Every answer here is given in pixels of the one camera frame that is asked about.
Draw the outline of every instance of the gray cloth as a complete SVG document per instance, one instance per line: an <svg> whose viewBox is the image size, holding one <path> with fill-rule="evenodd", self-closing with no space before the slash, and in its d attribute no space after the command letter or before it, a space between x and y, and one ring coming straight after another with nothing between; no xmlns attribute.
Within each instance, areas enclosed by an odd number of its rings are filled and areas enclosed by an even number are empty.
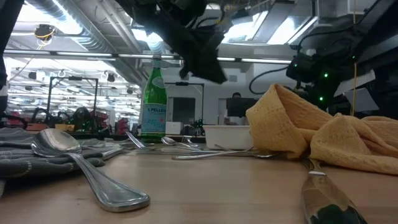
<svg viewBox="0 0 398 224"><path fill-rule="evenodd" d="M60 175L80 169L69 157L43 158L30 148L34 135L19 128L0 129L0 197L6 179ZM96 167L105 165L104 152L120 148L97 139L80 140L82 156Z"/></svg>

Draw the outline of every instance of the knitted towel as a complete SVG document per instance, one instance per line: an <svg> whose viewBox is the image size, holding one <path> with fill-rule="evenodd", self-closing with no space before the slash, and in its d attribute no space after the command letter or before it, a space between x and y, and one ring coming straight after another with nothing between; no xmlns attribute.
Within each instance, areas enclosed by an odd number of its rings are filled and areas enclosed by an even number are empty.
<svg viewBox="0 0 398 224"><path fill-rule="evenodd" d="M246 111L254 147L350 169L398 175L398 121L331 116L280 85Z"/></svg>

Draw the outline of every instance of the table surface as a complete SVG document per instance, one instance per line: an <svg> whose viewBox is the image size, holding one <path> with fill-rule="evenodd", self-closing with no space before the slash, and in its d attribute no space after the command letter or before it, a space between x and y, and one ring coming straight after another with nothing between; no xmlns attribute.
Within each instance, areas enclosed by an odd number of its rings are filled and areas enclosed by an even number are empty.
<svg viewBox="0 0 398 224"><path fill-rule="evenodd" d="M0 223L283 223L304 224L299 162L252 157L173 161L166 155L129 153L100 168L149 194L149 207L109 213L95 202L83 174L9 190ZM398 178L325 167L368 223L398 223Z"/></svg>

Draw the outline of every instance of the white bowl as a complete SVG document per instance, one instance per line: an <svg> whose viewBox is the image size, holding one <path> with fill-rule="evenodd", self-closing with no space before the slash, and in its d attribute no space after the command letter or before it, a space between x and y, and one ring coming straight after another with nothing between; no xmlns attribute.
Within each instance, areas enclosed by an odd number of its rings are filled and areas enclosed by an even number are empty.
<svg viewBox="0 0 398 224"><path fill-rule="evenodd" d="M204 125L206 145L209 149L219 149L215 144L227 149L250 149L253 141L250 126Z"/></svg>

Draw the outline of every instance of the san pellegrino bottle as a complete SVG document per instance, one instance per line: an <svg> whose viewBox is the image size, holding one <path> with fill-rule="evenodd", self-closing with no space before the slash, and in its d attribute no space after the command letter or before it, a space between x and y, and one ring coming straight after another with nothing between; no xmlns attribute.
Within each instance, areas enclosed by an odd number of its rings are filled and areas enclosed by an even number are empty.
<svg viewBox="0 0 398 224"><path fill-rule="evenodd" d="M144 92L142 106L141 138L157 143L166 134L167 94L160 71L161 56L154 56L154 70Z"/></svg>

